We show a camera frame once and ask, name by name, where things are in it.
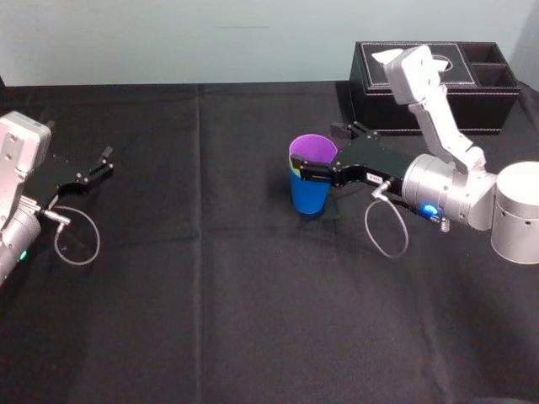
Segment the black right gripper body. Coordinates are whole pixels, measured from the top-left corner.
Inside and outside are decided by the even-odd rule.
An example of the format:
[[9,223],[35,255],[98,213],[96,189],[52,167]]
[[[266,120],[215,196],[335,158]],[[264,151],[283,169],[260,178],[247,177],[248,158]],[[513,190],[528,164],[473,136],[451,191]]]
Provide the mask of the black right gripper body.
[[403,180],[415,157],[382,146],[374,136],[359,136],[339,149],[334,158],[334,186],[389,181],[388,191],[403,195]]

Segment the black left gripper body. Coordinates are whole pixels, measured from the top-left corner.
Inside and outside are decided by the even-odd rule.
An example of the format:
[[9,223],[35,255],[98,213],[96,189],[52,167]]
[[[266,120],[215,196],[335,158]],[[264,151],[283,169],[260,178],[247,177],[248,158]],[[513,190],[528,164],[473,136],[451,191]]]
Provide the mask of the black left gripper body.
[[41,209],[49,209],[63,196],[81,193],[87,186],[87,176],[80,167],[66,157],[51,154],[27,180],[24,197]]

